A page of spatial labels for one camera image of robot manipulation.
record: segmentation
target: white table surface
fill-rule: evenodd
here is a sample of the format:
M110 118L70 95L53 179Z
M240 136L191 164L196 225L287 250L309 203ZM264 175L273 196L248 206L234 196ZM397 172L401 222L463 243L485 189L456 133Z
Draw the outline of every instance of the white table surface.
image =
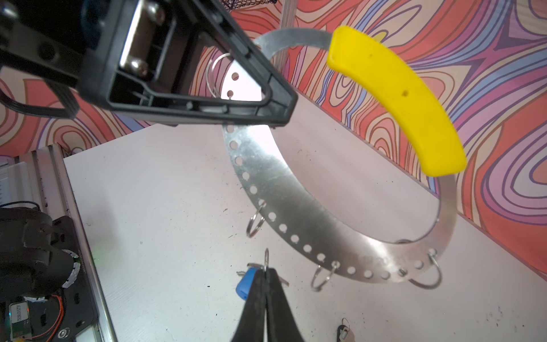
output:
M334 341L343 317L357 342L547 340L547 282L461 217L438 289L334 276L312 292L313 263L266 225L245 236L254 207L221 129L154 125L65 159L119 341L229 341L243 308L236 271L266 247L307 341ZM274 135L351 226L390 241L430 226L437 199L305 98Z

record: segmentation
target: yellow rubber grip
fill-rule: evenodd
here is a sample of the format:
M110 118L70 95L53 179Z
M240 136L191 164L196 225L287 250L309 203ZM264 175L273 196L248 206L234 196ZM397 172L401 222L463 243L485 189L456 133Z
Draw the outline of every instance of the yellow rubber grip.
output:
M395 53L369 36L341 26L333 33L327 64L367 89L391 113L426 175L446 176L465 169L465 152L448 115Z

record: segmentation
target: mesh basket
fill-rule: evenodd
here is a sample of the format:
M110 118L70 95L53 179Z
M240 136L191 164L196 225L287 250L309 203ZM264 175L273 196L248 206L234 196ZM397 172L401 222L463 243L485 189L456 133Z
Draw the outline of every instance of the mesh basket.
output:
M220 0L222 2L222 5L226 7L228 11L241 8L244 6L250 6L250 5L260 5L260 4L267 4L277 3L277 0Z

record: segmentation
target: swirly colorful wall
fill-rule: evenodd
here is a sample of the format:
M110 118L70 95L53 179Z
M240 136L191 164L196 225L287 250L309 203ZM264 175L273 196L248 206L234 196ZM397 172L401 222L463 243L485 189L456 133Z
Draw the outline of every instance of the swirly colorful wall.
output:
M255 38L279 26L283 1L232 12ZM295 26L352 26L382 42L426 82L448 112L469 161L458 175L458 208L528 265L547 273L547 2L545 0L300 0ZM220 52L207 49L192 93L210 96L203 71ZM284 76L335 120L370 142L432 191L416 154L391 115L364 89L331 71L326 54L291 48ZM223 60L217 84L228 67ZM19 101L56 106L30 77L2 74ZM78 120L5 111L0 154L58 142L90 148L147 123L83 102Z

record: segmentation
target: black cable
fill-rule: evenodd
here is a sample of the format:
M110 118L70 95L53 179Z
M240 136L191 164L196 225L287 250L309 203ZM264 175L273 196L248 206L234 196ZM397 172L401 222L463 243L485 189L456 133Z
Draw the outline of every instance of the black cable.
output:
M8 205L20 204L20 203L28 203L28 204L35 205L36 208L38 208L38 211L42 211L42 210L40 209L40 205L39 205L38 203L36 203L36 202L33 202L33 201L14 201L14 202L10 202L10 203L4 203L4 204L1 204L1 205L0 205L0 208L6 207L6 206L8 206Z
M32 115L35 117L52 118L52 119L74 119L76 114L80 110L78 101L72 95L70 89L64 84L52 82L46 80L45 83L49 89L57 96L59 102L64 108L50 108L41 106L31 106L24 103L17 102L6 95L2 89L0 89L0 103L11 109L14 112L18 112L25 115Z

